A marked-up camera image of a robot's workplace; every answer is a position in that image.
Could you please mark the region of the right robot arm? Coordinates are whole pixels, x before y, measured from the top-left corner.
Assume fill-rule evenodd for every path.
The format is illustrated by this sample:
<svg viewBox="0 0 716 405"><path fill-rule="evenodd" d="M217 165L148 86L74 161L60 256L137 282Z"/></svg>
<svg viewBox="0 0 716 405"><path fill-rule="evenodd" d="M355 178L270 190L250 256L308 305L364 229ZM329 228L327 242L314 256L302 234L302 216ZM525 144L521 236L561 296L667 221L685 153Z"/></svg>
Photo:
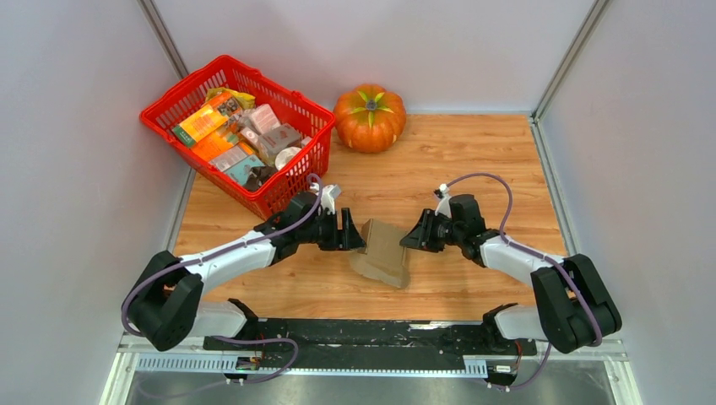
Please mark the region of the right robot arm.
<svg viewBox="0 0 716 405"><path fill-rule="evenodd" d="M400 245L433 253L456 246L476 265L532 288L534 305L506 304L483 315L481 341L492 353L533 339L569 354L622 328L621 314L588 256L547 255L519 245L486 226L470 194L445 197L436 210L424 209Z"/></svg>

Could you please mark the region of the brown cardboard box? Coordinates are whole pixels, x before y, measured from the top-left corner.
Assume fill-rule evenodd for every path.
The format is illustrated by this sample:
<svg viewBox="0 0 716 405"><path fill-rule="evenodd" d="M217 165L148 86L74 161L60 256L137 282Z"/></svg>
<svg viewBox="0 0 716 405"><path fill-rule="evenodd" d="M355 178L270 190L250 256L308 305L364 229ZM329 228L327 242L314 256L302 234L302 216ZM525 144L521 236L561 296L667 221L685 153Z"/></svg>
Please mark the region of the brown cardboard box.
<svg viewBox="0 0 716 405"><path fill-rule="evenodd" d="M410 284L409 255L400 241L407 234L396 225L369 219L361 228L366 246L350 253L350 267L364 278L406 289Z"/></svg>

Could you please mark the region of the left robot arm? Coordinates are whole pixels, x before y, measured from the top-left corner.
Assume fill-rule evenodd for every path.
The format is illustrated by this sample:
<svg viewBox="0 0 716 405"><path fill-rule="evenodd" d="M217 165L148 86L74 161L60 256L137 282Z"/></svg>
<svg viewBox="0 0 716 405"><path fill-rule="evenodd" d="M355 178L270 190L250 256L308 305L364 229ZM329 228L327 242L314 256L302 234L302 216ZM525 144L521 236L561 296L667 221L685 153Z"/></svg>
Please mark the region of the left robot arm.
<svg viewBox="0 0 716 405"><path fill-rule="evenodd" d="M285 210L232 242L208 251L155 254L122 303L127 331L163 352L188 337L228 341L239 350L258 339L257 317L238 300L205 302L221 284L271 267L303 244L322 251L356 251L366 242L348 208L337 210L330 191L300 192Z"/></svg>

